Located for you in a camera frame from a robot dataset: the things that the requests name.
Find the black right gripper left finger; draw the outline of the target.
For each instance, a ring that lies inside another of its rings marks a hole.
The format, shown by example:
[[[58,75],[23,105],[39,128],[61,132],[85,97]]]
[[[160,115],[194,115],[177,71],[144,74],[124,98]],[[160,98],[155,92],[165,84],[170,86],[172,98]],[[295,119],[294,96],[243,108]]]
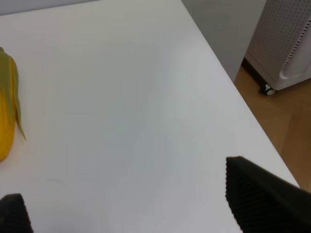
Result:
[[[0,199],[0,232],[33,232],[31,221],[21,194],[8,194]]]

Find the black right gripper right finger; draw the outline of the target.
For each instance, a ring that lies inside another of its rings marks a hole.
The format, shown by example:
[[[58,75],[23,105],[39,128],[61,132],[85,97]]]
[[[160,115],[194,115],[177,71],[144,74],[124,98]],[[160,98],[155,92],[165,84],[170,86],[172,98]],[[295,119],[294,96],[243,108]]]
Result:
[[[311,195],[241,157],[226,158],[225,197],[244,233],[309,233]]]

